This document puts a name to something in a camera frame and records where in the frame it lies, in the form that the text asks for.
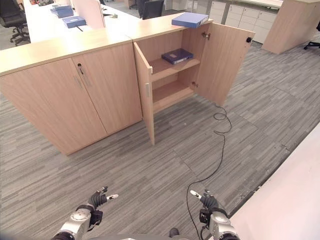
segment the white drawer unit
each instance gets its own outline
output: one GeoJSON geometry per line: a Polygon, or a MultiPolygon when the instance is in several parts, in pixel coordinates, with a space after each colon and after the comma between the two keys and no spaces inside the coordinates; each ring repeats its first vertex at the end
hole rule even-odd
{"type": "Polygon", "coordinates": [[[212,4],[211,4],[211,9],[220,9],[220,10],[224,11],[225,7],[226,7],[226,3],[225,2],[213,1],[212,4]]]}
{"type": "Polygon", "coordinates": [[[263,44],[276,16],[274,13],[231,4],[225,24],[255,32],[253,40],[263,44]]]}
{"type": "Polygon", "coordinates": [[[273,22],[270,21],[263,21],[261,19],[258,19],[255,23],[256,26],[262,27],[264,29],[271,29],[273,22]]]}
{"type": "Polygon", "coordinates": [[[223,9],[211,8],[210,16],[211,15],[221,15],[221,16],[223,16],[224,15],[224,10],[223,9]]]}
{"type": "Polygon", "coordinates": [[[263,44],[267,38],[267,35],[269,33],[269,29],[255,25],[253,28],[253,31],[255,32],[253,40],[258,43],[263,44]]]}
{"type": "Polygon", "coordinates": [[[244,11],[244,7],[242,7],[242,6],[237,6],[237,5],[231,4],[229,7],[229,13],[242,15],[243,11],[244,11]]]}
{"type": "Polygon", "coordinates": [[[260,13],[259,10],[245,7],[242,15],[257,19],[259,16],[259,13],[260,13]]]}
{"type": "Polygon", "coordinates": [[[277,14],[261,11],[258,19],[273,23],[276,19],[276,16],[277,14]]]}
{"type": "Polygon", "coordinates": [[[245,29],[245,30],[253,31],[254,28],[255,28],[255,25],[240,21],[238,28],[239,29],[245,29]]]}
{"type": "Polygon", "coordinates": [[[234,19],[234,20],[240,21],[241,14],[228,12],[228,15],[226,16],[226,19],[234,19]]]}
{"type": "Polygon", "coordinates": [[[240,19],[240,22],[244,22],[247,24],[253,24],[253,25],[255,25],[256,21],[257,21],[256,17],[250,17],[250,16],[245,16],[245,15],[242,15],[242,17],[240,19]]]}
{"type": "Polygon", "coordinates": [[[222,15],[214,15],[214,16],[210,16],[211,19],[213,19],[213,22],[214,23],[217,23],[217,24],[221,24],[222,22],[222,15]]]}
{"type": "Polygon", "coordinates": [[[237,28],[239,26],[239,22],[240,22],[239,20],[235,20],[235,19],[232,19],[232,18],[227,18],[225,20],[225,25],[237,28]]]}
{"type": "Polygon", "coordinates": [[[209,17],[213,22],[221,24],[226,4],[224,2],[213,1],[209,17]]]}

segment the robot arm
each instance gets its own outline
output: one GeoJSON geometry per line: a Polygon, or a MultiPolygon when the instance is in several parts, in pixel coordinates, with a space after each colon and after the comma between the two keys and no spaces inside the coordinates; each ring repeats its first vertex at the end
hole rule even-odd
{"type": "Polygon", "coordinates": [[[97,207],[119,196],[106,196],[107,190],[108,187],[103,187],[89,198],[86,205],[80,205],[51,240],[81,240],[83,234],[99,225],[103,212],[97,210],[97,207]]]}
{"type": "Polygon", "coordinates": [[[196,196],[205,207],[205,209],[200,210],[199,219],[201,223],[209,226],[213,240],[240,240],[226,211],[214,196],[209,195],[207,190],[203,194],[204,196],[193,190],[190,193],[196,196]]]}

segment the cabinet top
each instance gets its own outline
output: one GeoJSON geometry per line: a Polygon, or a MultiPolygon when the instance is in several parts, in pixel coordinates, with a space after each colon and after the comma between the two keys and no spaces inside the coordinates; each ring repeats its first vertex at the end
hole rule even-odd
{"type": "MultiPolygon", "coordinates": [[[[133,22],[125,34],[134,42],[136,42],[142,39],[148,39],[186,29],[187,27],[171,24],[172,19],[180,16],[183,13],[184,12],[133,22]]],[[[209,19],[207,22],[205,22],[205,24],[212,22],[213,20],[209,19]]]]}
{"type": "Polygon", "coordinates": [[[123,33],[102,28],[8,48],[0,51],[0,76],[131,42],[123,33]]]}

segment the cable on floor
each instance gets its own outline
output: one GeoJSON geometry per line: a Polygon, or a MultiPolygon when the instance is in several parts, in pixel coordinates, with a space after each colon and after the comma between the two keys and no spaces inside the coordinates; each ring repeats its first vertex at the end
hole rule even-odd
{"type": "Polygon", "coordinates": [[[227,116],[227,111],[226,111],[222,106],[218,106],[217,104],[215,104],[215,106],[216,106],[217,108],[223,110],[224,112],[216,112],[215,114],[213,114],[213,118],[214,118],[215,120],[218,120],[218,121],[222,121],[222,120],[227,119],[227,120],[229,121],[229,124],[230,124],[230,127],[229,127],[229,129],[228,129],[227,131],[218,131],[218,130],[214,130],[214,131],[213,131],[215,134],[223,137],[223,146],[222,146],[221,158],[220,158],[219,165],[218,165],[218,167],[217,167],[209,176],[207,176],[207,177],[205,177],[205,178],[203,178],[203,179],[200,179],[200,180],[198,180],[198,181],[194,181],[194,182],[190,183],[189,186],[188,186],[188,188],[187,188],[187,190],[186,190],[186,207],[187,207],[187,209],[188,209],[189,216],[190,216],[191,221],[192,221],[192,223],[193,223],[193,225],[194,225],[194,228],[195,228],[195,230],[196,230],[196,234],[197,234],[199,240],[203,240],[203,238],[202,238],[202,232],[203,232],[203,230],[204,230],[204,228],[205,228],[206,226],[204,226],[204,228],[202,227],[202,229],[201,229],[201,234],[199,234],[198,228],[197,228],[196,223],[195,223],[195,221],[194,221],[194,219],[193,219],[193,217],[192,217],[192,215],[191,215],[190,208],[189,208],[189,202],[188,202],[189,189],[190,189],[190,187],[191,187],[193,184],[201,183],[201,182],[203,182],[203,181],[211,178],[211,177],[219,170],[219,168],[220,168],[220,166],[221,166],[221,164],[222,164],[222,162],[223,162],[223,159],[224,159],[224,152],[225,152],[225,145],[226,145],[226,136],[225,136],[225,134],[229,133],[229,132],[231,131],[231,129],[232,129],[232,123],[231,123],[230,119],[229,119],[228,116],[227,116]]]}

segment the blue binder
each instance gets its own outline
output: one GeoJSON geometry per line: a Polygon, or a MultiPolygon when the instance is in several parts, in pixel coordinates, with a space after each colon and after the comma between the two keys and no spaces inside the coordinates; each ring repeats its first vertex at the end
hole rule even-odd
{"type": "Polygon", "coordinates": [[[179,48],[173,51],[166,52],[161,55],[164,60],[167,60],[171,64],[178,64],[187,59],[192,59],[194,55],[191,52],[179,48]]]}
{"type": "Polygon", "coordinates": [[[72,7],[67,5],[67,6],[52,6],[52,9],[50,11],[57,15],[59,19],[65,18],[65,17],[70,17],[74,15],[74,11],[72,10],[72,7]]]}
{"type": "Polygon", "coordinates": [[[209,16],[205,14],[185,12],[184,14],[172,19],[171,24],[196,29],[208,19],[209,16]]]}
{"type": "Polygon", "coordinates": [[[81,16],[66,17],[62,20],[68,29],[86,25],[86,20],[81,16]]]}

